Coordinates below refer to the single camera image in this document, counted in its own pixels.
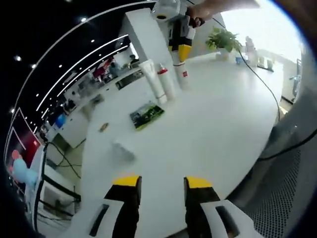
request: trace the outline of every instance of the bright window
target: bright window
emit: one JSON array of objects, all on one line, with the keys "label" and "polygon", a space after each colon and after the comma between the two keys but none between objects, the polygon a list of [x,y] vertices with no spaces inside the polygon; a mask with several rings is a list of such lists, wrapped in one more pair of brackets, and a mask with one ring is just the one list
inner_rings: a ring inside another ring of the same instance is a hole
[{"label": "bright window", "polygon": [[301,59],[300,33],[292,20],[278,7],[266,2],[260,9],[242,9],[221,13],[226,28],[238,33],[245,45],[251,37],[256,49],[263,49],[296,62]]}]

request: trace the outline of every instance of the white cabinet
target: white cabinet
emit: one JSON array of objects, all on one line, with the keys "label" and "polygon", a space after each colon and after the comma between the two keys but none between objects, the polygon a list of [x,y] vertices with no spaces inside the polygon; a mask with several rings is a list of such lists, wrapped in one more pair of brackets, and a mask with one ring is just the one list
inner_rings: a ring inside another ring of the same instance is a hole
[{"label": "white cabinet", "polygon": [[88,120],[82,113],[74,112],[58,132],[72,148],[75,148],[86,139],[88,124]]}]

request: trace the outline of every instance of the green plant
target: green plant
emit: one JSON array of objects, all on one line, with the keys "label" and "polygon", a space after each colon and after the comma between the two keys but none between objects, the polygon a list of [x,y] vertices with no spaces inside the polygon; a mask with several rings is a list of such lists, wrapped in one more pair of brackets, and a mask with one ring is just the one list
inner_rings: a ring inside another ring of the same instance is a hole
[{"label": "green plant", "polygon": [[232,49],[239,51],[242,45],[236,40],[237,35],[225,29],[214,27],[213,32],[208,36],[208,40],[206,40],[206,45],[213,51],[218,48],[225,48],[228,52],[231,52]]}]

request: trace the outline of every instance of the white table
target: white table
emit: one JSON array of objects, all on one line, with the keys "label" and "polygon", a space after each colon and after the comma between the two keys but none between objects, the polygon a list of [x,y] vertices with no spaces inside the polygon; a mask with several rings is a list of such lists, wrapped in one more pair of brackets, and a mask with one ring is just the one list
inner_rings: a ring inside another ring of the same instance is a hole
[{"label": "white table", "polygon": [[[138,238],[163,238],[186,227],[185,176],[206,178],[221,198],[228,196],[259,157],[275,122],[274,98],[246,66],[206,61],[188,63],[187,68],[191,89],[164,105],[165,114],[143,130],[134,129],[129,114],[154,100],[144,78],[99,104],[89,125],[82,206],[104,197],[119,175],[141,175]],[[254,70],[279,101],[282,69]],[[109,127],[98,132],[105,122]],[[117,155],[117,142],[135,159]]]}]

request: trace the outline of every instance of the led strip light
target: led strip light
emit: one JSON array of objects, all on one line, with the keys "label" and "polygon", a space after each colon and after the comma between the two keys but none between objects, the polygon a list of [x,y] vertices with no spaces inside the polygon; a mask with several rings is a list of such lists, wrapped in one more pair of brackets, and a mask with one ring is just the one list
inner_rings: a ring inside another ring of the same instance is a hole
[{"label": "led strip light", "polygon": [[91,64],[91,65],[88,66],[87,68],[85,68],[83,71],[81,71],[81,73],[79,73],[76,77],[74,77],[74,78],[60,91],[60,93],[59,93],[57,96],[59,97],[60,94],[62,94],[62,93],[65,91],[65,89],[66,89],[72,82],[74,82],[74,80],[76,80],[76,78],[78,78],[80,75],[82,75],[83,73],[85,73],[90,67],[94,66],[94,65],[95,65],[96,63],[98,63],[99,61],[102,61],[104,58],[109,57],[109,56],[112,55],[113,53],[116,53],[116,52],[118,52],[118,51],[120,51],[120,50],[122,50],[122,49],[124,49],[124,48],[127,48],[127,47],[128,47],[128,46],[121,47],[120,49],[117,49],[117,50],[111,52],[110,54],[108,54],[108,55],[102,57],[101,59],[97,60],[96,62],[94,62],[93,64]]},{"label": "led strip light", "polygon": [[46,99],[46,97],[47,97],[47,96],[50,94],[50,92],[56,87],[56,85],[57,85],[74,67],[76,67],[76,65],[78,65],[81,61],[83,61],[85,58],[87,58],[88,56],[90,56],[90,55],[93,54],[94,52],[96,52],[96,51],[100,50],[101,48],[103,48],[103,47],[105,47],[105,46],[111,44],[112,42],[115,42],[115,41],[117,41],[117,40],[120,40],[120,39],[122,39],[122,38],[124,38],[124,37],[126,37],[126,36],[128,36],[128,34],[123,35],[123,36],[120,36],[120,37],[118,37],[118,38],[116,38],[116,39],[113,39],[112,41],[109,41],[109,42],[103,44],[102,46],[98,47],[97,49],[91,51],[89,54],[87,54],[86,56],[84,56],[83,58],[81,58],[77,63],[75,63],[71,68],[69,68],[68,71],[66,71],[66,72],[58,79],[58,81],[56,81],[56,83],[53,85],[52,88],[50,88],[50,90],[47,92],[47,94],[44,96],[44,98],[41,100],[40,104],[39,104],[38,107],[36,108],[36,111],[39,110],[40,106],[42,105],[42,103],[44,102],[44,100]]}]

